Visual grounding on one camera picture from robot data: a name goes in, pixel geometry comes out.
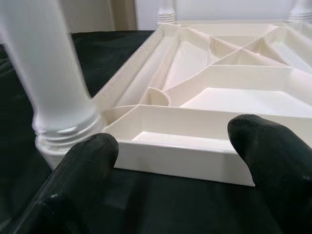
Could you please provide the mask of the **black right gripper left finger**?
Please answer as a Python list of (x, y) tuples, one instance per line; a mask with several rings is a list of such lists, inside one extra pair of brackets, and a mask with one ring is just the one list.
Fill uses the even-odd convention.
[(73, 146), (7, 233), (120, 233), (121, 212), (109, 205), (118, 153), (108, 133)]

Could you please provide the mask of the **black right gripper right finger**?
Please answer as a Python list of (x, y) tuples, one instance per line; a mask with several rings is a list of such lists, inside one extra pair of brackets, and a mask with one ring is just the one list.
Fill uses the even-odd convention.
[(312, 149), (292, 130), (256, 115), (228, 123), (229, 140), (286, 234), (312, 232)]

